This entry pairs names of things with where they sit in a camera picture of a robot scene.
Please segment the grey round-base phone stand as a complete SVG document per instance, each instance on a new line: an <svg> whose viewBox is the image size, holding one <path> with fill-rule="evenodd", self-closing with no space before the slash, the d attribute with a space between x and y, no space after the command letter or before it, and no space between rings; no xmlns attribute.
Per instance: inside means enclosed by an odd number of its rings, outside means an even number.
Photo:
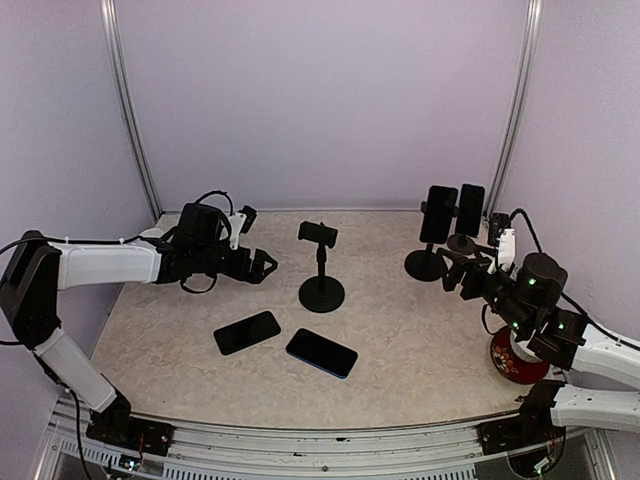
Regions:
<svg viewBox="0 0 640 480"><path fill-rule="evenodd" d="M446 245L450 251L464 256L472 255L476 249L476 242L471 237L459 233L452 234Z"/></svg>

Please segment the black pole phone stand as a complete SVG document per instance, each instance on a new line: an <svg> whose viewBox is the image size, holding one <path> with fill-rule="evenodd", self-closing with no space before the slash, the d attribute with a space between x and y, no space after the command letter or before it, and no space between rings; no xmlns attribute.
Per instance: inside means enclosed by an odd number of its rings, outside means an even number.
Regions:
<svg viewBox="0 0 640 480"><path fill-rule="evenodd" d="M439 280L444 272L444 261L434 252L438 230L433 230L433 215L426 200L421 202L420 212L423 214L423 221L419 240L425 244L425 249L409 253L404 260L404 268L416 280L434 282Z"/></svg>
<svg viewBox="0 0 640 480"><path fill-rule="evenodd" d="M326 274L327 249L332 249L337 240L338 230L326 226L323 222L303 221L300 224L298 239L317 245L316 262L318 273L303 282L299 288L301 305L314 313L329 313L337 310L345 300L343 285Z"/></svg>

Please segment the black phone blue edge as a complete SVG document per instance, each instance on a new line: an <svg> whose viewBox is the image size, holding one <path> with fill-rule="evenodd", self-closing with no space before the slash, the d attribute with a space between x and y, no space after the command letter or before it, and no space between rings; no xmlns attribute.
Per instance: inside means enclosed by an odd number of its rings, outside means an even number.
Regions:
<svg viewBox="0 0 640 480"><path fill-rule="evenodd" d="M348 377L358 360L356 351L304 328L294 334L286 352L340 379Z"/></svg>
<svg viewBox="0 0 640 480"><path fill-rule="evenodd" d="M477 237L480 230L484 205L485 188L479 185L463 184L460 192L455 233Z"/></svg>

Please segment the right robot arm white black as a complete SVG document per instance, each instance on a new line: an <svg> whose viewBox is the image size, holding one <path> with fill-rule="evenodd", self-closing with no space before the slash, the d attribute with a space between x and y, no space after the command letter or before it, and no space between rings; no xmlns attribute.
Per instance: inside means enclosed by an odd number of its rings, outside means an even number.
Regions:
<svg viewBox="0 0 640 480"><path fill-rule="evenodd" d="M605 329L577 303L559 307L560 300L569 298L564 292L568 273L540 246L512 274L516 239L510 223L489 233L497 246L480 248L471 257L438 249L448 260L444 289L460 286L463 299L483 299L528 355L563 371L596 374L627 387L588 390L542 379L524 398L511 423L512 436L531 444L573 426L638 432L638 342Z"/></svg>

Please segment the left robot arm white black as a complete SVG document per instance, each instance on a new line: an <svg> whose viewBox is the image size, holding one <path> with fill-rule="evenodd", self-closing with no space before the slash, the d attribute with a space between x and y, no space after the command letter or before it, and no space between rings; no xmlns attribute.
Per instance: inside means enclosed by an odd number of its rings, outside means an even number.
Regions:
<svg viewBox="0 0 640 480"><path fill-rule="evenodd" d="M167 232L147 230L118 240L59 239L29 230L7 245L12 257L1 276L1 311L23 346L54 378L81 399L91 422L115 442L133 443L140 424L131 406L91 364L67 335L58 317L62 290L124 283L173 284L187 291L194 275L211 280L226 276L260 284L278 267L267 252L241 246L257 212L244 206L221 210L204 198L182 208L176 226Z"/></svg>

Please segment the light blue white cup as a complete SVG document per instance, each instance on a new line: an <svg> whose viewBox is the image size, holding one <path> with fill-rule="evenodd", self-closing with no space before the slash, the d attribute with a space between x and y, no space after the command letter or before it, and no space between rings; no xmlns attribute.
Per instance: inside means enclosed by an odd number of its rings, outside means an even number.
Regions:
<svg viewBox="0 0 640 480"><path fill-rule="evenodd" d="M146 229L139 234L142 238L161 238L163 235L164 232L157 227Z"/></svg>

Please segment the red floral plate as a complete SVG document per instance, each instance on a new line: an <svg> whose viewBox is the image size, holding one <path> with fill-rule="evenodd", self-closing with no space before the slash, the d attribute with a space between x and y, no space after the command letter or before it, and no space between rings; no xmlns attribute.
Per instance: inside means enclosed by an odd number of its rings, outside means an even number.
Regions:
<svg viewBox="0 0 640 480"><path fill-rule="evenodd" d="M501 328L490 343L490 357L498 372L511 382L521 385L532 385L542 380L548 373L550 365L537 359L525 360L511 346L511 330Z"/></svg>

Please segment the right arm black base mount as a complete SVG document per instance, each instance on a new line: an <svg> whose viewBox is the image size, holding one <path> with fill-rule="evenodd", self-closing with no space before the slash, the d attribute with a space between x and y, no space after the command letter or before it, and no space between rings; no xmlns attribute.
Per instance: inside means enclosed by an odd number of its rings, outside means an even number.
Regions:
<svg viewBox="0 0 640 480"><path fill-rule="evenodd" d="M520 417L483 422L476 430L485 456L546 443L566 434L565 427L540 426Z"/></svg>

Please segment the front aluminium rail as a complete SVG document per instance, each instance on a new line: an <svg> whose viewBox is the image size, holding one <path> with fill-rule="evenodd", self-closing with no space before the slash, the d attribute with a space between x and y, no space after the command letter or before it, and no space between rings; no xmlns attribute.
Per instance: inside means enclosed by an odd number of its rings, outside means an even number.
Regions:
<svg viewBox="0 0 640 480"><path fill-rule="evenodd" d="M479 420L358 429L277 429L172 421L157 455L77 434L85 408L60 401L37 479L615 479L605 436L574 427L544 443L485 451Z"/></svg>

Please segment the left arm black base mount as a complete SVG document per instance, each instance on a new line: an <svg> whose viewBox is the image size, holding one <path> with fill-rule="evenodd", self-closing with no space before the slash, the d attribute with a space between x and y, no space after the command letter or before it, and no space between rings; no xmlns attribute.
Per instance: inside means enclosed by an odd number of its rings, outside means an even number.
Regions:
<svg viewBox="0 0 640 480"><path fill-rule="evenodd" d="M172 445L174 427L169 423L130 417L120 430L91 421L86 435L111 446L166 457Z"/></svg>

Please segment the right aluminium frame post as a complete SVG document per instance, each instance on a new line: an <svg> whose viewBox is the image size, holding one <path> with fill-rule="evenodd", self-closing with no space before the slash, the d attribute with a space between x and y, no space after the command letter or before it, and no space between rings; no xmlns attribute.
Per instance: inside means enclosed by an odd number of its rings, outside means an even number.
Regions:
<svg viewBox="0 0 640 480"><path fill-rule="evenodd" d="M526 22L516 72L514 92L507 116L498 164L489 189L488 199L485 203L484 213L486 217L489 217L497 210L499 200L506 184L519 127L525 110L530 77L533 70L536 47L539 38L542 11L542 0L530 0L527 2Z"/></svg>

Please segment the aluminium frame post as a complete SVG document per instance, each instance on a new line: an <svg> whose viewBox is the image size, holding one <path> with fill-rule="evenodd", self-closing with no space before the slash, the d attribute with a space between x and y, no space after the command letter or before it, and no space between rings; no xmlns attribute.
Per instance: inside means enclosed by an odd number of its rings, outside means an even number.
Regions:
<svg viewBox="0 0 640 480"><path fill-rule="evenodd" d="M525 110L530 77L533 70L536 47L539 38L542 11L542 0L530 0L527 2L526 22L516 72L514 92L507 116L498 164L489 189L488 199L485 203L484 213L486 217L489 217L497 210L499 200L506 184L519 127Z"/></svg>
<svg viewBox="0 0 640 480"><path fill-rule="evenodd" d="M150 215L154 221L157 221L163 214L163 208L144 150L133 97L128 82L116 2L113 0L101 0L99 4L111 70L116 85L116 95L133 155L134 165Z"/></svg>

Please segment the left aluminium frame post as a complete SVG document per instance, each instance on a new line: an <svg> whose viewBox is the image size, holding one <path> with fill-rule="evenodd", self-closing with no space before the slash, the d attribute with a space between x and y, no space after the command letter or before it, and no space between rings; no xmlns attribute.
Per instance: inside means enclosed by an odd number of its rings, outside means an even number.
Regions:
<svg viewBox="0 0 640 480"><path fill-rule="evenodd" d="M134 165L150 215L154 221L157 221L163 214L163 208L144 150L133 97L128 82L116 2L113 0L101 0L99 4L111 70L116 85L116 95L133 155Z"/></svg>

